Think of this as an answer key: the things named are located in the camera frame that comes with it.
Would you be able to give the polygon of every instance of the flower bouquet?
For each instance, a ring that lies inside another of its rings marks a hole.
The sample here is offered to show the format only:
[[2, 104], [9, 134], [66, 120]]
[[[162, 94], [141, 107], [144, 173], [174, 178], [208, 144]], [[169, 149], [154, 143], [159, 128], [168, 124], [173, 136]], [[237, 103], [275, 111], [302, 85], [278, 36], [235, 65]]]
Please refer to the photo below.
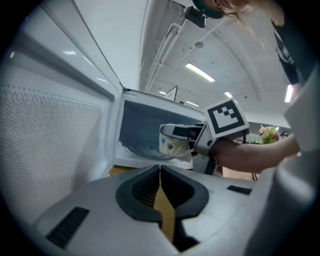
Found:
[[279, 134], [275, 126], [263, 127], [261, 125], [259, 133], [261, 134], [259, 142], [262, 144], [271, 144], [279, 140]]

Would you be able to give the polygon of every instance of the perforated panel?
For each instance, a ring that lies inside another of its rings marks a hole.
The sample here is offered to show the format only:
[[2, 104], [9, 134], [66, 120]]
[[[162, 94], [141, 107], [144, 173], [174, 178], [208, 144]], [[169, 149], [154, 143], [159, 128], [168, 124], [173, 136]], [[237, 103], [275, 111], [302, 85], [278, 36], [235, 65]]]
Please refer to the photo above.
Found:
[[33, 223], [73, 190], [101, 112], [74, 94], [0, 85], [0, 184], [16, 216]]

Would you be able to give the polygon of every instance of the ceiling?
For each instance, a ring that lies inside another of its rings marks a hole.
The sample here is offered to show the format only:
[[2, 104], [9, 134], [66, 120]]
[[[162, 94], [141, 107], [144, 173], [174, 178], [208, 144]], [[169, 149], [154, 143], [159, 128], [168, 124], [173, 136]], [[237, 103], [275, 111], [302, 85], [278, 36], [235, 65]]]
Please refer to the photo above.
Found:
[[[172, 2], [171, 7], [168, 3], [146, 61], [149, 63], [141, 72], [141, 91], [145, 90], [161, 41], [179, 15], [179, 5]], [[197, 42], [202, 42], [203, 48], [196, 48]], [[209, 82], [186, 68], [187, 63], [215, 81]], [[161, 97], [159, 91], [168, 92], [178, 86], [177, 102], [189, 101], [199, 105], [190, 107], [203, 110], [226, 99], [224, 92], [229, 91], [245, 112], [282, 116], [289, 106], [284, 102], [288, 83], [276, 52], [271, 21], [264, 13], [252, 11], [244, 15], [242, 22], [230, 17], [207, 19], [205, 28], [188, 21], [148, 92]]]

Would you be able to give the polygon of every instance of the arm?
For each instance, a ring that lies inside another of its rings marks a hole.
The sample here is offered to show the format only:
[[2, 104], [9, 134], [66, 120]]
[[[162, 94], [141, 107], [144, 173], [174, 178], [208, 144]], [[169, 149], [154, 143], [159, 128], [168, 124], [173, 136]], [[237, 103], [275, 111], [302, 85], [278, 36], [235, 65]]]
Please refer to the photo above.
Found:
[[261, 173], [264, 169], [276, 167], [285, 157], [299, 151], [293, 135], [273, 144], [238, 144], [227, 138], [219, 139], [212, 150], [220, 166], [235, 171]]

